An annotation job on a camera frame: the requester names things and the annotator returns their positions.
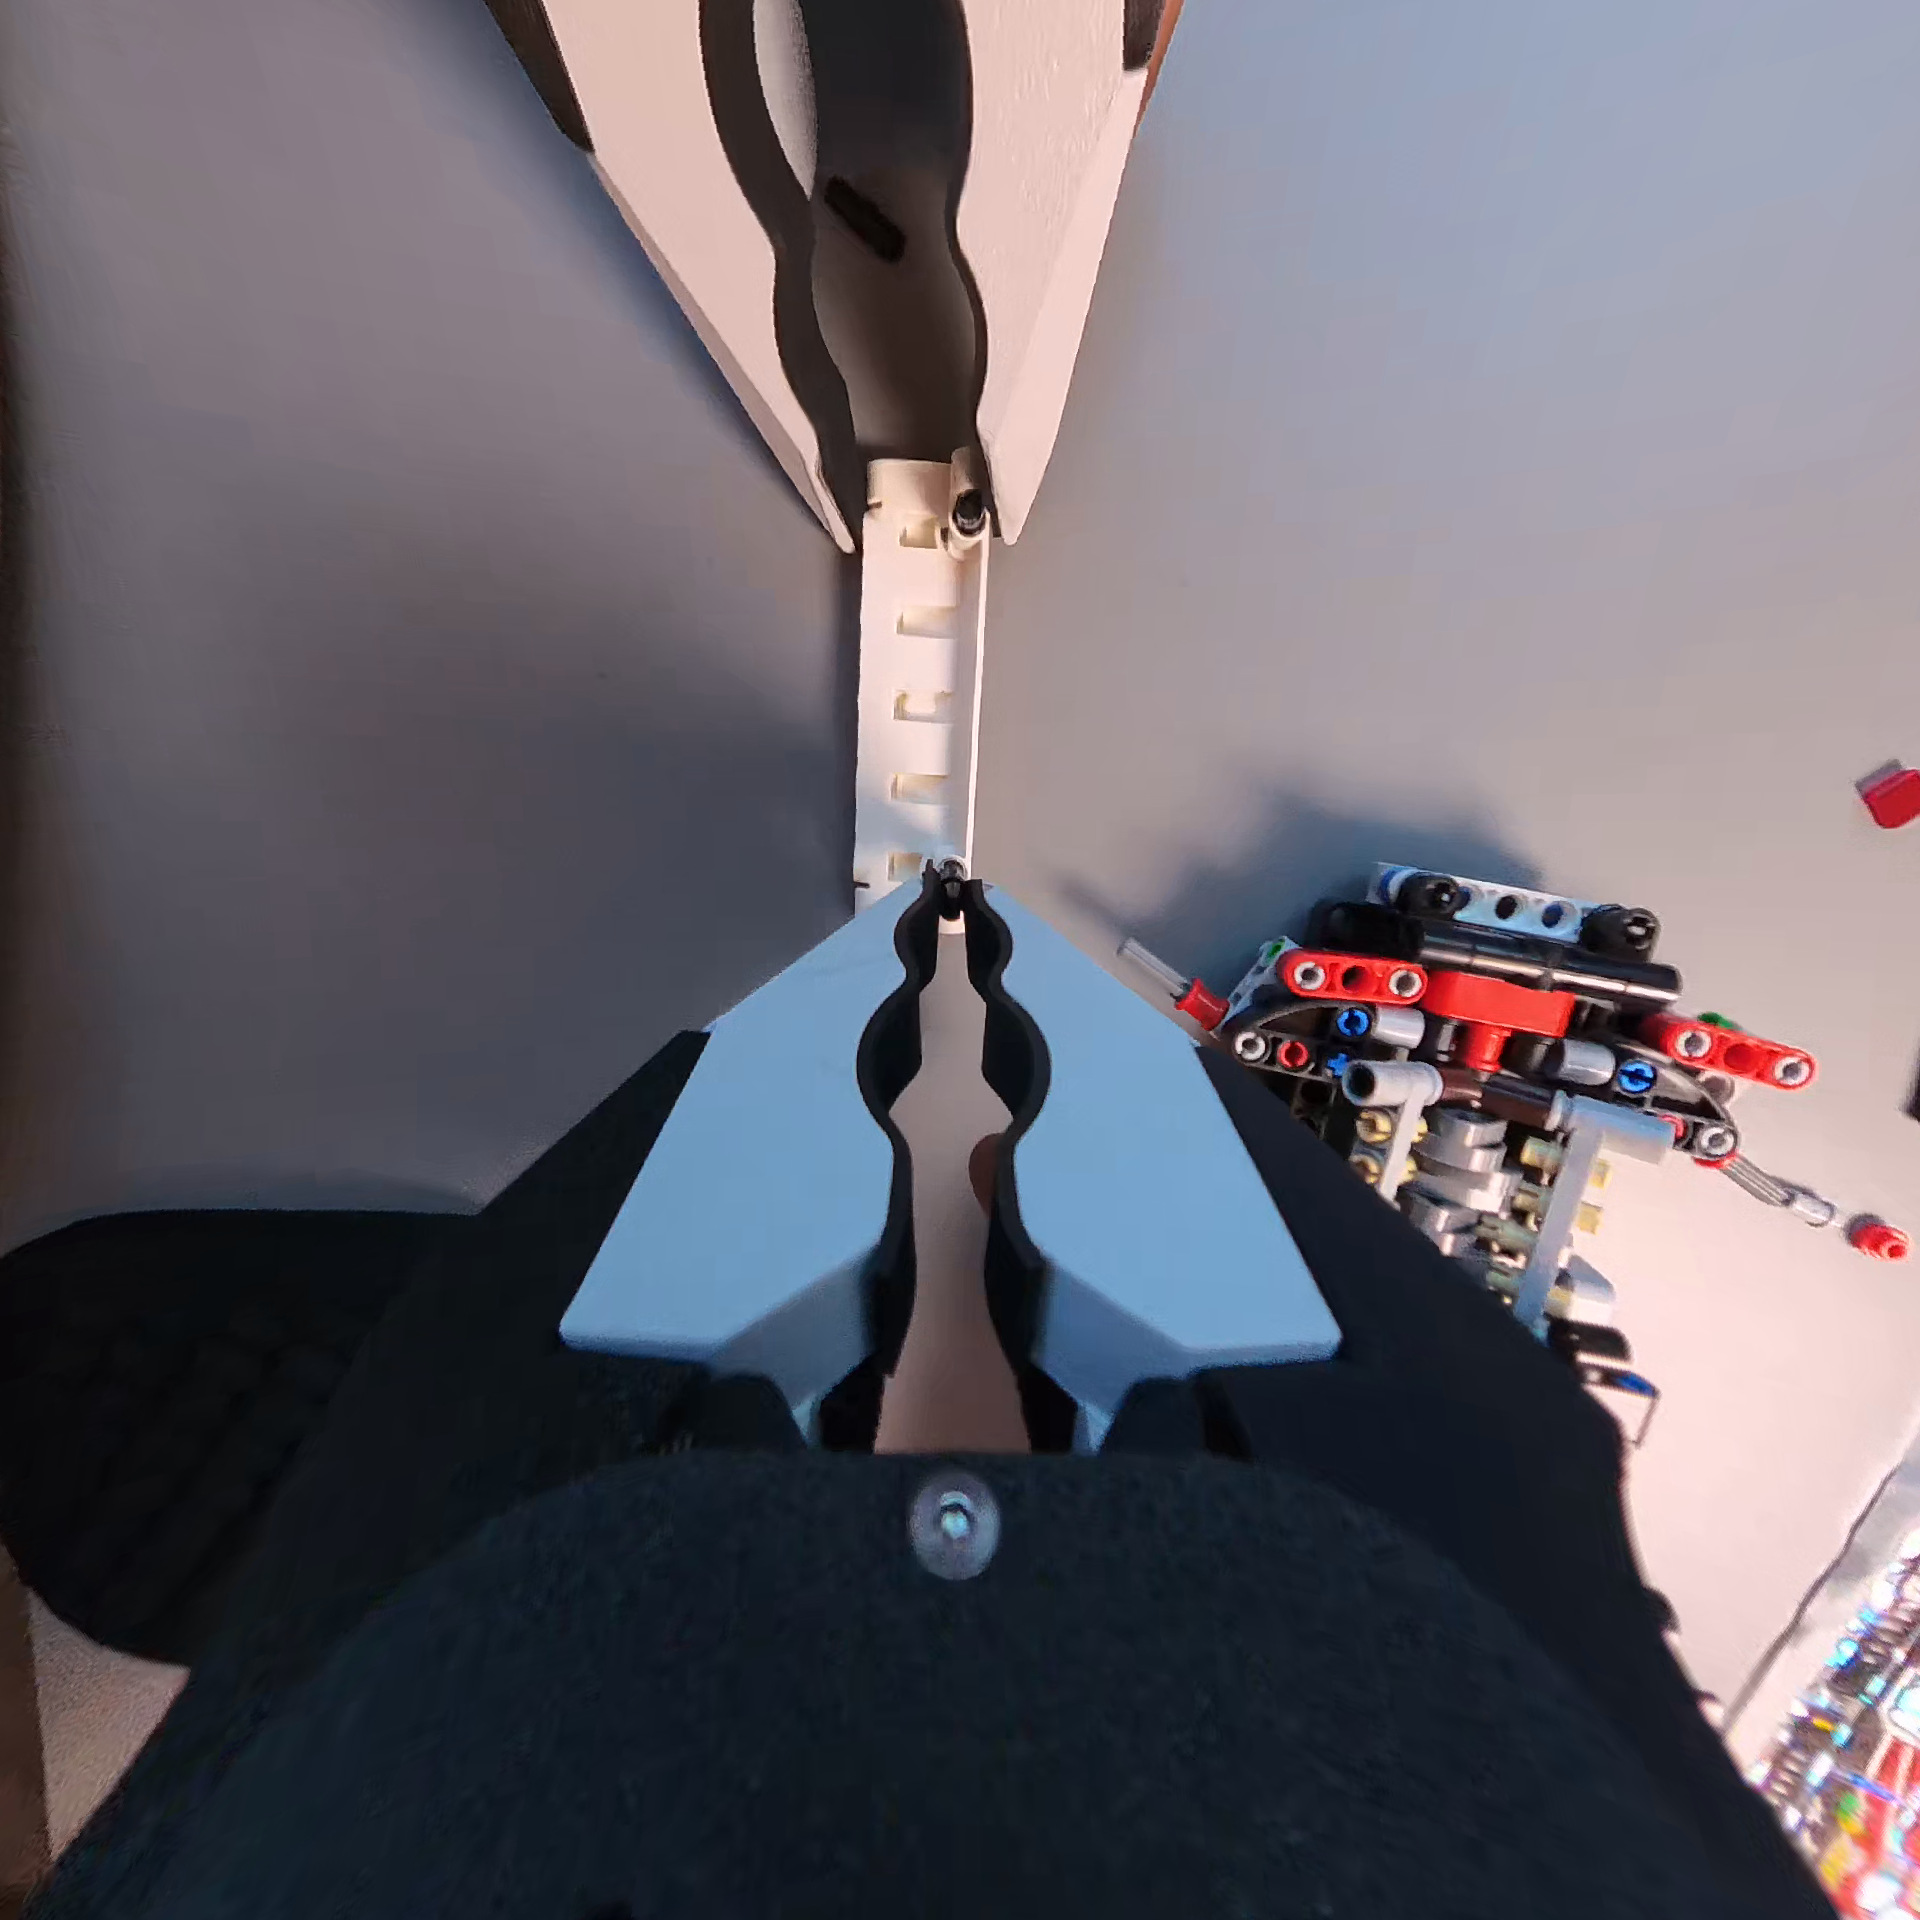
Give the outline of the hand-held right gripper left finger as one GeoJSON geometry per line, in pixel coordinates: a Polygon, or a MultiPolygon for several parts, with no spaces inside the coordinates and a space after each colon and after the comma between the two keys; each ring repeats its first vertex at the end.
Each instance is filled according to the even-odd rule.
{"type": "Polygon", "coordinates": [[[876,1449],[916,1293],[890,1109],[942,907],[940,873],[893,889],[706,1027],[560,1318],[570,1350],[760,1375],[816,1446],[876,1449]]]}

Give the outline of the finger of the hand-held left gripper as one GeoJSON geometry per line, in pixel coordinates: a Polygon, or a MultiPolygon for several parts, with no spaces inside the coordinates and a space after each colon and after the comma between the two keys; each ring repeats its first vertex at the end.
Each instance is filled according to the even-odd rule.
{"type": "Polygon", "coordinates": [[[1149,3],[949,4],[961,165],[945,239],[969,349],[961,444],[1001,542],[1020,539],[1057,438],[1119,181],[1153,78],[1149,3]]]}
{"type": "Polygon", "coordinates": [[[751,4],[543,4],[591,165],[834,543],[856,551],[847,387],[814,305],[809,193],[760,86],[751,4]]]}

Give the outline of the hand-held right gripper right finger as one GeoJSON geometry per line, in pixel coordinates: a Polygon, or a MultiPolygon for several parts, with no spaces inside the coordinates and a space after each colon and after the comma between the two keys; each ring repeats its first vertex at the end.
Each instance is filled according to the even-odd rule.
{"type": "Polygon", "coordinates": [[[1094,1451],[1146,1380],[1330,1360],[1332,1310],[1207,1069],[1001,886],[965,886],[1005,1109],[984,1287],[1034,1451],[1094,1451]]]}

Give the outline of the white lego panel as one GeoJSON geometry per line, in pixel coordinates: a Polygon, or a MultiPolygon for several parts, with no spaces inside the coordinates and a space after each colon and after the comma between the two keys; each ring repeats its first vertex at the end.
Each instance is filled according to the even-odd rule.
{"type": "Polygon", "coordinates": [[[984,480],[949,462],[868,467],[854,700],[852,894],[861,912],[930,860],[973,861],[975,741],[990,537],[943,543],[953,492],[984,480]]]}

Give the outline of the partly built lego truck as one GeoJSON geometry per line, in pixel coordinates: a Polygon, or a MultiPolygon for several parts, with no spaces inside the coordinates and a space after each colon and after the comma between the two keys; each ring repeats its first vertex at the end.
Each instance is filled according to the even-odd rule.
{"type": "Polygon", "coordinates": [[[1677,1156],[1825,1229],[1834,1205],[1744,1155],[1734,1096],[1812,1087],[1816,1055],[1682,1007],[1658,919],[1631,902],[1380,863],[1228,992],[1138,939],[1202,1039],[1254,1069],[1417,1233],[1647,1437],[1658,1388],[1577,1251],[1615,1161],[1677,1156]]]}

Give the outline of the black textured pad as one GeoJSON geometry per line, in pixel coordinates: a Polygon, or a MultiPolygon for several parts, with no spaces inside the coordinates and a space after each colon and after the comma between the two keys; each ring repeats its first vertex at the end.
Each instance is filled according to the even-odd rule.
{"type": "Polygon", "coordinates": [[[190,1665],[354,1356],[476,1215],[153,1209],[1,1260],[1,1532],[87,1638],[190,1665]]]}

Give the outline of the holographic sticker sheet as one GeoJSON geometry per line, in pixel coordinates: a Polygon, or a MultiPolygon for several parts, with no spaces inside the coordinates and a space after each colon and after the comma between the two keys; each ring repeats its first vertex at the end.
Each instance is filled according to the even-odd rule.
{"type": "Polygon", "coordinates": [[[1766,1645],[1722,1737],[1834,1916],[1917,1916],[1917,1443],[1766,1645]]]}

